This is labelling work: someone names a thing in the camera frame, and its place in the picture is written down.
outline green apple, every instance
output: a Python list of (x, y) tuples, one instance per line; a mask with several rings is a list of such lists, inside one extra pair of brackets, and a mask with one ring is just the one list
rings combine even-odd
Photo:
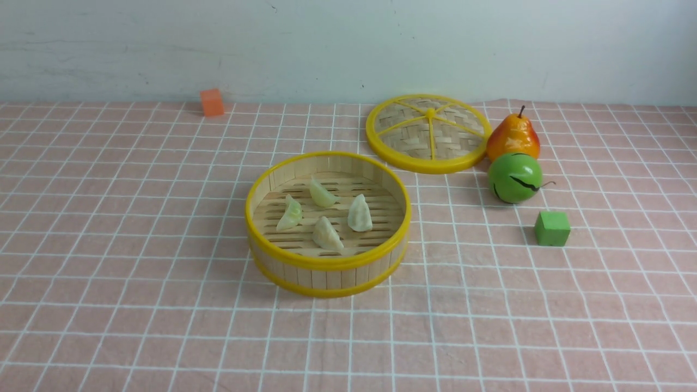
[(489, 167), (489, 190), (502, 202), (524, 202), (542, 186), (542, 168), (526, 153), (504, 154)]

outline dumpling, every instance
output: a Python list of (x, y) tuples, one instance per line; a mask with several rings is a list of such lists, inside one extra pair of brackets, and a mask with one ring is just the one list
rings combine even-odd
[(338, 196), (332, 195), (319, 181), (312, 178), (309, 182), (309, 194), (312, 201), (320, 207), (331, 207), (339, 201)]
[(323, 216), (317, 220), (312, 233), (312, 240), (322, 249), (341, 252), (344, 250), (342, 239), (332, 226), (332, 223)]
[(286, 195), (286, 211), (276, 225), (276, 231), (295, 227), (302, 220), (302, 207), (292, 196)]
[(373, 230), (373, 220), (370, 217), (370, 207), (361, 193), (353, 199), (348, 208), (348, 226), (354, 232), (369, 232)]

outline pink grid tablecloth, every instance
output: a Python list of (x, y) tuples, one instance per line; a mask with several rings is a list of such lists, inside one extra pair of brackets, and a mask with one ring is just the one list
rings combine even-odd
[(373, 156), (372, 106), (0, 103), (0, 391), (697, 391), (697, 108), (525, 104), (555, 186), (397, 170), (404, 263), (325, 301), (250, 263), (243, 204), (297, 153)]

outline bamboo steamer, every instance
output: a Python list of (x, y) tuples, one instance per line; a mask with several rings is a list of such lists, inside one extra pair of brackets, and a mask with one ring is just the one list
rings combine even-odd
[(492, 132), (474, 107), (429, 94), (381, 103), (370, 112), (365, 128), (368, 144), (380, 158), (424, 174), (456, 173), (476, 165)]
[[(329, 208), (313, 203), (313, 176), (340, 200)], [(347, 217), (353, 198), (365, 196), (373, 229), (358, 233)], [(302, 206), (302, 221), (276, 231), (291, 195)], [(331, 252), (312, 240), (314, 225), (326, 216), (344, 250)], [(250, 249), (257, 268), (289, 291), (319, 298), (349, 296), (384, 281), (399, 266), (408, 243), (411, 202), (404, 184), (385, 165), (341, 151), (306, 153), (281, 162), (256, 180), (245, 205)]]

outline toy pear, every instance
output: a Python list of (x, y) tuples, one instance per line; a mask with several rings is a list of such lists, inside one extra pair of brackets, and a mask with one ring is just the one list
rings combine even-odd
[(525, 105), (518, 114), (508, 115), (489, 136), (487, 156), (491, 162), (505, 153), (525, 153), (539, 158), (539, 138), (533, 123), (523, 115)]

